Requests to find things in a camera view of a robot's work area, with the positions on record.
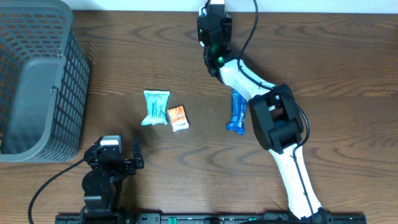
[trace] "light blue packet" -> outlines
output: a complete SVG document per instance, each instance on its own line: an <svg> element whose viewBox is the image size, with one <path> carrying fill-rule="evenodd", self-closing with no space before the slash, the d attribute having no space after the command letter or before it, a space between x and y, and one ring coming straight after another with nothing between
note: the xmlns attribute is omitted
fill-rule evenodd
<svg viewBox="0 0 398 224"><path fill-rule="evenodd" d="M166 105L170 91L145 90L144 95L147 101L148 115L141 122L141 125L167 124Z"/></svg>
<svg viewBox="0 0 398 224"><path fill-rule="evenodd" d="M226 129L230 131L236 131L236 133L244 134L244 117L246 116L246 109L248 108L248 101L238 93L238 91L232 89L232 118Z"/></svg>

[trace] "white arm segment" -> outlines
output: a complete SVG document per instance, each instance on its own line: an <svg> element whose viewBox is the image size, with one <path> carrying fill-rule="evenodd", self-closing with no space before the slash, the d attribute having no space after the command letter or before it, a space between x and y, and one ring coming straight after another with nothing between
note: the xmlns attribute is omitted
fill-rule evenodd
<svg viewBox="0 0 398 224"><path fill-rule="evenodd" d="M267 86L269 88L275 86L274 84L266 82L262 78L258 77L254 72L248 69L247 66L245 66L242 60L240 62L240 65L242 66L242 70L255 81L261 82L264 86ZM220 68L220 75L225 85L234 88L248 101L256 95L263 95L269 92L269 90L259 87L250 79L245 77L238 70L238 60L236 59L225 63L224 66Z"/></svg>
<svg viewBox="0 0 398 224"><path fill-rule="evenodd" d="M287 197L289 200L289 209L297 217L310 217L311 210L307 202L307 198L304 195L303 185L301 184L299 172L297 171L296 164L293 159L293 150L296 144L289 146L284 149L283 154L278 154L273 150L269 152L274 157L276 164L278 165L279 172L282 175L284 181ZM311 202L311 207L314 213L318 212L318 208L322 207L318 201L317 196L313 192L310 178L308 177L307 170L305 168L303 159L303 147L296 150L296 158L298 168L300 169L301 176L305 185L305 190L308 193L308 197Z"/></svg>

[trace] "wood grain surface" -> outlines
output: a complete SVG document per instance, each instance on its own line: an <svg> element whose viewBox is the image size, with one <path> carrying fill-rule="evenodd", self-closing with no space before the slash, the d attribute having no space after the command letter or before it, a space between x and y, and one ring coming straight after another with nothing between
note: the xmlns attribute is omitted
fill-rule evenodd
<svg viewBox="0 0 398 224"><path fill-rule="evenodd" d="M233 48L254 14L232 13ZM123 156L140 135L145 169L126 179L132 211L263 213L288 209L279 170L246 133L225 129L231 89L211 78L197 42L197 13L75 12L74 31L93 62L81 150L63 164L0 164L0 223L27 223L28 204L51 176L104 135ZM363 212L368 223L398 222L398 16L260 13L244 61L265 80L286 83L311 124L304 157L314 191L332 212ZM141 126L144 90L170 90L188 130ZM38 197L36 223L84 205L82 164Z"/></svg>

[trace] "basket bottom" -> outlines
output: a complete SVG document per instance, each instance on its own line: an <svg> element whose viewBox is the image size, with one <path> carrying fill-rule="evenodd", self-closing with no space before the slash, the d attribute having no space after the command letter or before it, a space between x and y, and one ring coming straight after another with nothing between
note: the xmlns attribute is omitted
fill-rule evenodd
<svg viewBox="0 0 398 224"><path fill-rule="evenodd" d="M26 152L43 134L50 134L44 133L44 129L59 63L56 58L35 58L22 69L4 133L2 154Z"/></svg>

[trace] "white robotic arm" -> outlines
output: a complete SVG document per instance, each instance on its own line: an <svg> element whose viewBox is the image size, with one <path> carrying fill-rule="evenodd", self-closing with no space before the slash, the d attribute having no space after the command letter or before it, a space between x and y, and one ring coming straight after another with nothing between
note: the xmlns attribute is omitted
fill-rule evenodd
<svg viewBox="0 0 398 224"><path fill-rule="evenodd" d="M203 56L210 75L248 100L257 140L269 150L278 165L290 211L299 219L311 217L322 206L305 168L303 148L297 147L302 139L303 124L292 104L294 98L290 88L264 81L242 60L241 69L238 69L238 60L229 50L232 18L225 12L223 0L210 1L200 8L199 14L198 38L205 48ZM280 109L282 114L272 116L271 111L275 109Z"/></svg>

